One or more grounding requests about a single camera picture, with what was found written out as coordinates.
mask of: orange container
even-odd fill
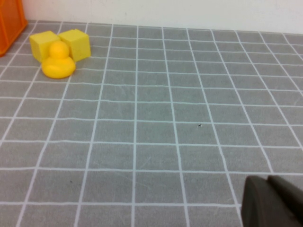
[[[0,0],[0,57],[27,25],[21,0]]]

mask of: rubber duck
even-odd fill
[[[69,55],[67,44],[63,41],[55,41],[49,48],[49,57],[42,62],[42,72],[53,79],[70,76],[75,71],[76,65]]]

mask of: yellow cube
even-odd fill
[[[31,35],[29,37],[29,41],[34,58],[36,58],[39,62],[42,62],[48,58],[49,47],[57,40],[60,40],[59,36],[51,31]]]
[[[70,55],[74,61],[80,61],[90,56],[89,36],[78,29],[59,34],[59,37],[70,48]]]

